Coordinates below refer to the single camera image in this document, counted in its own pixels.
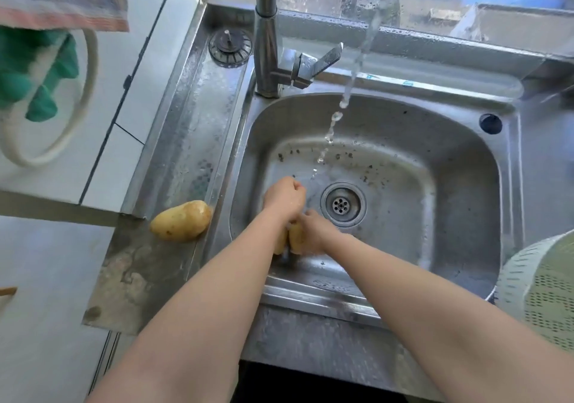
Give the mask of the person's right hand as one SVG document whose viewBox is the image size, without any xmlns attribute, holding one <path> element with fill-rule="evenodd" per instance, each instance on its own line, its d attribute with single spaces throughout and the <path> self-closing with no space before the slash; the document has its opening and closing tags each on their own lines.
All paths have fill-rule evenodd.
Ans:
<svg viewBox="0 0 574 403">
<path fill-rule="evenodd" d="M 300 248 L 306 255 L 335 257 L 343 242 L 349 237 L 315 210 L 299 214 L 297 222 L 303 230 Z"/>
</svg>

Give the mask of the person's left hand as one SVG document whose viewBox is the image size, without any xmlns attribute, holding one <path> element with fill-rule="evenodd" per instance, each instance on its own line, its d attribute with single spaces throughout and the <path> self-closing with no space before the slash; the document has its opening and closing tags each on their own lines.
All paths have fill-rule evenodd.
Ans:
<svg viewBox="0 0 574 403">
<path fill-rule="evenodd" d="M 306 188 L 292 176 L 279 179 L 265 192 L 263 217 L 276 224 L 287 224 L 302 213 L 306 201 Z"/>
</svg>

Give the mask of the wet yellow potato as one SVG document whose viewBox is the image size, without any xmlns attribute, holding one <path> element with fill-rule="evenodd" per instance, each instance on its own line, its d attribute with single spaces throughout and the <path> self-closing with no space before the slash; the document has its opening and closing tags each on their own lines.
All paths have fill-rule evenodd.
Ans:
<svg viewBox="0 0 574 403">
<path fill-rule="evenodd" d="M 280 231 L 275 242 L 273 254 L 282 255 L 289 248 L 291 254 L 303 255 L 304 247 L 304 228 L 300 222 L 293 222 Z"/>
</svg>

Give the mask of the person's left forearm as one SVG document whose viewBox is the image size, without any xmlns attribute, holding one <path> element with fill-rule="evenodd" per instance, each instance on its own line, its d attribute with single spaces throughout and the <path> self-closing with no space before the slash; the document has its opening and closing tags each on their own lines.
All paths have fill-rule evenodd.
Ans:
<svg viewBox="0 0 574 403">
<path fill-rule="evenodd" d="M 301 210 L 265 208 L 162 307 L 86 403 L 229 403 L 276 241 Z"/>
</svg>

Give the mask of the person's right forearm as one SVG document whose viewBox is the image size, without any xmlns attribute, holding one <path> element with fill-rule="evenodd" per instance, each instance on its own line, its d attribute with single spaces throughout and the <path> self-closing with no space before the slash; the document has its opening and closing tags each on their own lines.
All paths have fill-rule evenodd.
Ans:
<svg viewBox="0 0 574 403">
<path fill-rule="evenodd" d="M 321 245 L 449 403 L 574 403 L 574 356 L 525 324 L 335 228 Z"/>
</svg>

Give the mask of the round sink drain strainer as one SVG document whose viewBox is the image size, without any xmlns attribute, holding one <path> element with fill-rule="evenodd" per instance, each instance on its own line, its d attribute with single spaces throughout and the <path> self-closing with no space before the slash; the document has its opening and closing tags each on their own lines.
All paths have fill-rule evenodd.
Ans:
<svg viewBox="0 0 574 403">
<path fill-rule="evenodd" d="M 367 213 L 365 194 L 348 181 L 329 184 L 320 197 L 320 211 L 339 228 L 353 228 L 361 223 Z"/>
</svg>

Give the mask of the stainless steel sink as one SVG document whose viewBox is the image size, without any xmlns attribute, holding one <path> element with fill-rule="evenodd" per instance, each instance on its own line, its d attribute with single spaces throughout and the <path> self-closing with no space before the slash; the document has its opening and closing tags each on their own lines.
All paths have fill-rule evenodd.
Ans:
<svg viewBox="0 0 574 403">
<path fill-rule="evenodd" d="M 287 48 L 343 58 L 304 90 L 255 93 L 254 59 L 217 66 L 221 28 L 254 39 L 254 11 L 200 3 L 129 186 L 83 323 L 135 335 L 256 215 L 267 187 L 293 175 L 320 211 L 348 181 L 367 213 L 341 228 L 490 300 L 517 251 L 574 227 L 574 58 L 382 28 L 334 144 L 317 163 L 365 23 L 280 11 Z M 201 200 L 208 228 L 189 242 L 149 230 L 162 211 Z"/>
</svg>

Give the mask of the large yellow potato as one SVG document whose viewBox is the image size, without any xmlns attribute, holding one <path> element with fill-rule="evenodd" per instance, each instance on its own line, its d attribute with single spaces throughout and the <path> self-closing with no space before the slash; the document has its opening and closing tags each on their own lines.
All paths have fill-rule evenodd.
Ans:
<svg viewBox="0 0 574 403">
<path fill-rule="evenodd" d="M 194 200 L 159 213 L 149 230 L 161 240 L 189 242 L 200 236 L 211 223 L 213 209 L 204 201 Z"/>
</svg>

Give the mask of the chrome kitchen faucet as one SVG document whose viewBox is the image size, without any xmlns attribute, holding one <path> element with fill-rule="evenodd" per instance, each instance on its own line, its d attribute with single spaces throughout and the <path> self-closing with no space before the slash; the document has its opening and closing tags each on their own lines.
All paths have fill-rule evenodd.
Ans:
<svg viewBox="0 0 574 403">
<path fill-rule="evenodd" d="M 318 74 L 340 60 L 344 48 L 340 42 L 321 58 L 284 49 L 276 18 L 277 0 L 256 0 L 253 46 L 256 93 L 267 99 L 279 98 L 282 86 L 309 87 Z"/>
</svg>

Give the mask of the black sink stopper plug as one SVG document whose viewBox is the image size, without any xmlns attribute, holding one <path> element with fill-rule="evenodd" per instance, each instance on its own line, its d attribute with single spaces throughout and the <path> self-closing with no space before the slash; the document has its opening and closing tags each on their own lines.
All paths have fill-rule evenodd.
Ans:
<svg viewBox="0 0 574 403">
<path fill-rule="evenodd" d="M 208 51 L 217 66 L 237 68 L 247 63 L 253 43 L 245 30 L 221 28 L 214 32 L 208 42 Z"/>
</svg>

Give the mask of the pale green perforated colander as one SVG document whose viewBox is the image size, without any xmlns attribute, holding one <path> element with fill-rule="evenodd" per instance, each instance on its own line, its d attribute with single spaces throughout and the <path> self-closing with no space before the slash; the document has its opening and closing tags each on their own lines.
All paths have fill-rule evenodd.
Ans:
<svg viewBox="0 0 574 403">
<path fill-rule="evenodd" d="M 574 229 L 514 254 L 499 273 L 494 304 L 574 355 Z"/>
</svg>

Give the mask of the green rubber glove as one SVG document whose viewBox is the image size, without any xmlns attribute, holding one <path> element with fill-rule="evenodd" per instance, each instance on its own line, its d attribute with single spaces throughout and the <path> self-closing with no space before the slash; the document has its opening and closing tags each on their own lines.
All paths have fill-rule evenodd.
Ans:
<svg viewBox="0 0 574 403">
<path fill-rule="evenodd" d="M 60 81 L 79 76 L 74 36 L 66 30 L 31 30 L 0 26 L 0 109 L 23 100 L 34 87 L 32 66 L 45 48 L 60 45 L 53 64 L 39 84 L 25 118 L 41 123 L 58 113 L 53 94 Z"/>
</svg>

